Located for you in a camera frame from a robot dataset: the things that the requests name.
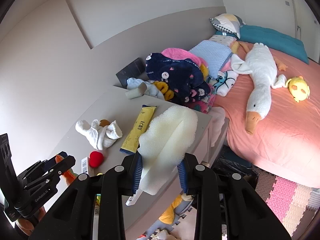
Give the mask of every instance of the yellow wipes package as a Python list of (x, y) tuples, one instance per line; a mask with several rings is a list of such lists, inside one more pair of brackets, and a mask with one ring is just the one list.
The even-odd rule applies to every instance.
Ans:
[(132, 130), (124, 140), (120, 152), (127, 154), (136, 153), (139, 146), (139, 137), (146, 131), (155, 109), (156, 106), (142, 106), (141, 112), (138, 115), (138, 118), (134, 123)]

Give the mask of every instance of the white goose plush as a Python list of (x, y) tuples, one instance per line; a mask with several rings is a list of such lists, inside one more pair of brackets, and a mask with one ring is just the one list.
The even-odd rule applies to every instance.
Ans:
[(252, 50), (247, 52), (245, 61), (233, 54), (231, 68), (238, 74), (249, 74), (254, 84), (248, 99), (245, 120), (245, 130), (252, 135), (257, 123), (265, 118), (270, 110), (270, 87), (285, 87), (286, 77), (282, 74), (277, 77), (276, 62), (269, 48), (262, 43), (254, 44)]

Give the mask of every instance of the red object on floor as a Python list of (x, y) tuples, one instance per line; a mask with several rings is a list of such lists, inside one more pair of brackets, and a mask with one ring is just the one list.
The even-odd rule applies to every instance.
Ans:
[(89, 165), (92, 168), (98, 168), (103, 162), (103, 154), (101, 152), (93, 151), (90, 153)]

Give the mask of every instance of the pink bed sheet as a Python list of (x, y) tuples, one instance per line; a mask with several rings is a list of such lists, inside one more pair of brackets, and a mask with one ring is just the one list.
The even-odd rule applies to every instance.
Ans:
[[(268, 172), (320, 188), (320, 65), (311, 60), (307, 65), (283, 52), (270, 51), (288, 66), (278, 74), (303, 76), (310, 87), (310, 99), (296, 103), (288, 89), (271, 89), (271, 109), (251, 136), (245, 132), (244, 122), (253, 82), (249, 75), (239, 75), (229, 93), (215, 101), (230, 119), (228, 144), (237, 155)], [(242, 47), (238, 55), (244, 59)]]

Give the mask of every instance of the orange beak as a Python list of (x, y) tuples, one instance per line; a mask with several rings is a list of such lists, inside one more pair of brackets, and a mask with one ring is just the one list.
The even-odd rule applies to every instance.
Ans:
[(261, 116), (257, 112), (247, 112), (247, 115), (245, 117), (245, 131), (253, 135), (257, 123), (261, 120)]

